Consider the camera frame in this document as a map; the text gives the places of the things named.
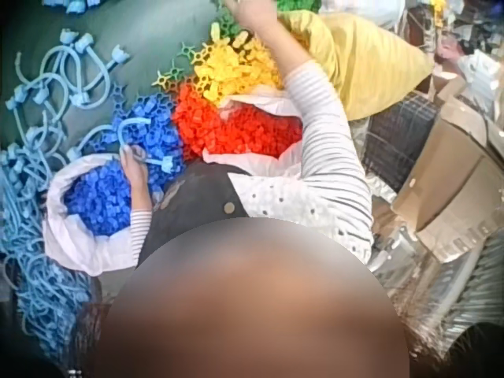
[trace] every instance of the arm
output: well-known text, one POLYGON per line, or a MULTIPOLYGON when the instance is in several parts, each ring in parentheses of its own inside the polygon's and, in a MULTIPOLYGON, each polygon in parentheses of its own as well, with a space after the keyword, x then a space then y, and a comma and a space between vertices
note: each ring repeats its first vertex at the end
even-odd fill
POLYGON ((152 201, 147 186, 147 168, 135 160, 133 150, 125 146, 120 150, 120 163, 132 187, 131 249, 138 259, 152 219, 152 201))
POLYGON ((271 0, 226 0, 235 18, 272 51, 303 120, 302 178, 334 202, 359 235, 371 235, 371 193, 339 96, 321 67, 276 19, 271 0))

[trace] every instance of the black wire basket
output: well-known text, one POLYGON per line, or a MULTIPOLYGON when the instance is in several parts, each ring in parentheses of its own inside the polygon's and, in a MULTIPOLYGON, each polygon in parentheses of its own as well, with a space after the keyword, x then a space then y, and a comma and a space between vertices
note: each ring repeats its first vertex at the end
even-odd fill
POLYGON ((416 93, 371 117, 362 164, 399 193, 439 113, 439 107, 416 93))

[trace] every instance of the hand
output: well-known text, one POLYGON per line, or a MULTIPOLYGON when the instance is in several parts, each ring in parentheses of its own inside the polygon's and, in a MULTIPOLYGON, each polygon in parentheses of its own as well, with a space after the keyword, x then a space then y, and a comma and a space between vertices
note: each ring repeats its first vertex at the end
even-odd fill
POLYGON ((132 186, 132 191, 135 189, 143 190, 147 188, 149 173, 145 164, 140 163, 135 155, 139 157, 145 156, 145 151, 139 146, 128 145, 121 147, 119 151, 120 164, 123 167, 124 175, 132 186))
POLYGON ((260 36, 278 24, 273 0, 224 0, 224 3, 240 25, 260 36))

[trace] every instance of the button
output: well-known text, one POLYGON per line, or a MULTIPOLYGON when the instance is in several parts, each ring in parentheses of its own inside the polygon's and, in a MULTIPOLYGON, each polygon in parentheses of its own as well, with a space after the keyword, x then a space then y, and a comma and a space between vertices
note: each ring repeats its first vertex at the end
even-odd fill
POLYGON ((233 214, 235 212, 235 204, 232 202, 228 202, 224 205, 224 212, 226 214, 233 214))

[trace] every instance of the red plastic parts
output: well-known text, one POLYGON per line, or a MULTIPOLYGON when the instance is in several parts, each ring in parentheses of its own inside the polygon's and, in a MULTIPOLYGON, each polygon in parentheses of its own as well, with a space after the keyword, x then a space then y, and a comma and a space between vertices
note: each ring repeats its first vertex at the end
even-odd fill
POLYGON ((301 140, 302 124, 296 117, 277 117, 251 105, 243 105, 222 120, 217 107, 188 84, 180 88, 179 105, 172 120, 184 142, 184 157, 253 152, 279 157, 301 140))

